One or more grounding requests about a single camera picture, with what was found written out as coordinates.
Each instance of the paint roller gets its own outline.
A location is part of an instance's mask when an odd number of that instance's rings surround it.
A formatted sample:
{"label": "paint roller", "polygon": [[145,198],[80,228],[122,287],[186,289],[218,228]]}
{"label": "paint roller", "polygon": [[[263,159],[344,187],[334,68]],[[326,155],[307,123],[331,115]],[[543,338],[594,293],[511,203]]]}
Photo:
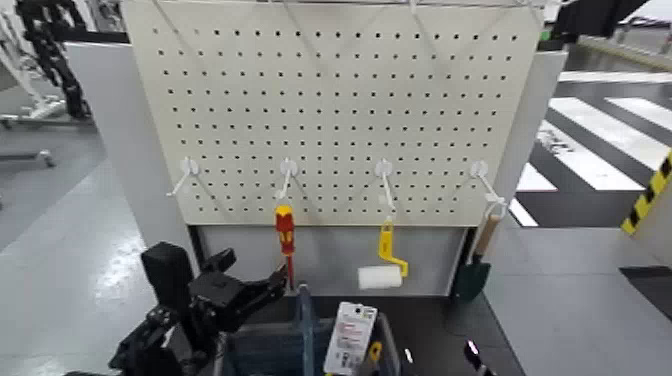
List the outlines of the paint roller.
{"label": "paint roller", "polygon": [[385,289],[391,287],[400,287],[402,279],[408,277],[408,263],[404,260],[394,257],[393,236],[394,225],[388,218],[383,222],[380,228],[380,239],[378,240],[378,257],[391,262],[394,265],[377,265],[359,268],[357,270],[359,279],[359,288],[367,289]]}

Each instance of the wooden handle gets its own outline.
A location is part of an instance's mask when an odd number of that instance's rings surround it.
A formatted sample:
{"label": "wooden handle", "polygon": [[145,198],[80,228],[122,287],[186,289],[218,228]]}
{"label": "wooden handle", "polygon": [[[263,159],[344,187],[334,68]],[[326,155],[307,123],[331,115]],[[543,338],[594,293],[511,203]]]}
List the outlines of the wooden handle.
{"label": "wooden handle", "polygon": [[476,249],[474,250],[475,255],[481,257],[485,255],[485,250],[488,249],[488,244],[490,244],[492,234],[495,232],[497,224],[501,220],[502,217],[498,215],[491,214],[488,217],[488,220],[485,222],[485,226],[483,226],[483,231],[481,231],[481,237],[478,239],[478,243],[476,243]]}

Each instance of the gray basket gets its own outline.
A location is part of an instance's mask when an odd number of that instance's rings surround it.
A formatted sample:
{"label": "gray basket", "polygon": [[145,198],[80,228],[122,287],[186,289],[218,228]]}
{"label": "gray basket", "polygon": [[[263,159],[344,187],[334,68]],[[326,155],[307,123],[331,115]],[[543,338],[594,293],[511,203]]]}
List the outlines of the gray basket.
{"label": "gray basket", "polygon": [[[316,319],[310,293],[299,286],[294,322],[246,325],[229,335],[222,376],[315,376],[322,366],[335,319]],[[400,376],[401,364],[387,318],[378,313],[371,341],[381,341],[380,376]]]}

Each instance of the green scraper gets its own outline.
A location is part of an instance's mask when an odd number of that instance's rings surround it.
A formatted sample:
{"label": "green scraper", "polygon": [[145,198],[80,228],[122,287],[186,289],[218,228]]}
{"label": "green scraper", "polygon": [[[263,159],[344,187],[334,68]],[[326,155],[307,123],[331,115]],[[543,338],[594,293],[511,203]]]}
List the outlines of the green scraper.
{"label": "green scraper", "polygon": [[481,237],[476,243],[474,254],[471,256],[471,263],[463,265],[457,272],[457,280],[455,281],[455,297],[461,301],[470,302],[483,291],[485,282],[488,280],[490,274],[490,264],[482,262],[485,251],[488,249],[492,234],[497,228],[497,224],[502,220],[498,215],[490,214]]}

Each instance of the screwdriver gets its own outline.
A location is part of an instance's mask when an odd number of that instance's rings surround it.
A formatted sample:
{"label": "screwdriver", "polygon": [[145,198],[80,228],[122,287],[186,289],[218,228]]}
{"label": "screwdriver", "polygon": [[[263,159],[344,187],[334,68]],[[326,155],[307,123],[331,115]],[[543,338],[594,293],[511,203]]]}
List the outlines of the screwdriver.
{"label": "screwdriver", "polygon": [[294,265],[292,263],[292,255],[294,255],[294,218],[292,217],[291,206],[279,205],[275,208],[275,229],[280,236],[282,254],[287,258],[289,288],[294,290]]}

